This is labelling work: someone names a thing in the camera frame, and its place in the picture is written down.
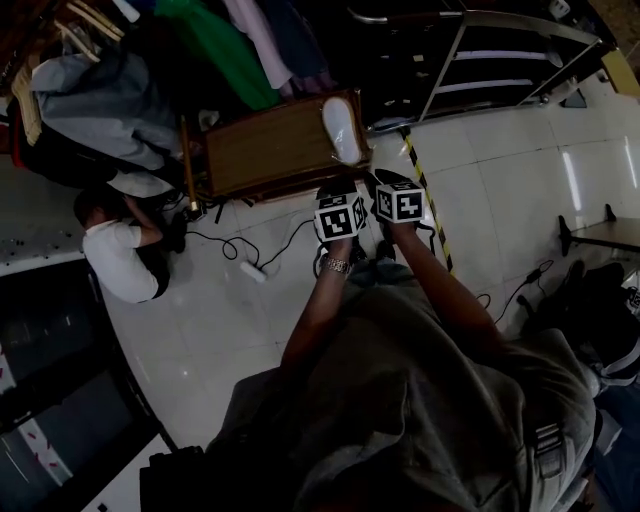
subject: wristwatch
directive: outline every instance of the wristwatch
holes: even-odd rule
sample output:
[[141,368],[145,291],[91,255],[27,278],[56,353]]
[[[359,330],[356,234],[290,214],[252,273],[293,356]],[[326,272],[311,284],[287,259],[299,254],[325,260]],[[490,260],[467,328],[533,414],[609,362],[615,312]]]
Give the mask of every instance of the wristwatch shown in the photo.
[[345,275],[347,275],[351,270],[351,265],[349,265],[348,262],[337,260],[335,258],[329,258],[326,254],[322,257],[320,266],[322,268],[328,268],[329,270],[334,270]]

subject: black and white marker cube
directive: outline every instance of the black and white marker cube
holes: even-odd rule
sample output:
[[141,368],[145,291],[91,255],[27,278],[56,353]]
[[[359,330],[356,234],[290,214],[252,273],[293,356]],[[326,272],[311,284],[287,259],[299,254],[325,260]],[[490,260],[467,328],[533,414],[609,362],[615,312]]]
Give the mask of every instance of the black and white marker cube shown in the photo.
[[376,202],[378,214],[396,224],[416,222],[424,216],[424,189],[412,181],[378,185]]
[[359,193],[317,201],[316,228],[323,242],[356,236],[364,226],[364,201]]

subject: person in white shirt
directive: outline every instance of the person in white shirt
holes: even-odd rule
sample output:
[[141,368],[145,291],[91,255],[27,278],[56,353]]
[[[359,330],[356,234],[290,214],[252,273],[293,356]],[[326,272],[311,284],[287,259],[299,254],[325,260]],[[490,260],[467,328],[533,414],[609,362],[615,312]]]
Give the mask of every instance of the person in white shirt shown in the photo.
[[169,271],[158,242],[163,233],[133,197],[124,196],[139,226],[122,221],[122,196],[106,188],[83,190],[74,213],[86,230],[82,247],[100,282],[126,302],[144,302],[162,295]]

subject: black hair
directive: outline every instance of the black hair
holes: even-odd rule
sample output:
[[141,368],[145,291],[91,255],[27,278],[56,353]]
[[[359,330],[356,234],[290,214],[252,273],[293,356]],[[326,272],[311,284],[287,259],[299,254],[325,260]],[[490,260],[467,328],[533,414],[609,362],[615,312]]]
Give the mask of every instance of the black hair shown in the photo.
[[118,218],[122,211],[122,197],[108,185],[83,190],[73,203],[73,213],[78,222],[86,226],[96,208],[104,210],[108,217]]

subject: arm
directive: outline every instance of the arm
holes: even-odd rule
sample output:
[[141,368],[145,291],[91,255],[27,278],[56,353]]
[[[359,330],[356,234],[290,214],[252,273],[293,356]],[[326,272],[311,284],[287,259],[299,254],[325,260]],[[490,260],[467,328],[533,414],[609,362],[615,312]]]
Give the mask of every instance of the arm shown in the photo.
[[452,277],[409,224],[390,224],[393,238],[449,335],[469,356],[491,355],[503,341],[489,313]]
[[[349,261],[351,245],[350,238],[332,242],[329,257]],[[345,281],[345,275],[322,269],[311,297],[291,333],[282,356],[282,367],[299,366],[324,341],[338,314]]]
[[140,237],[140,245],[138,247],[144,247],[145,245],[155,244],[162,240],[162,231],[153,222],[149,216],[144,213],[136,200],[131,196],[124,196],[124,202],[131,214],[135,217],[135,219],[140,223],[141,237]]

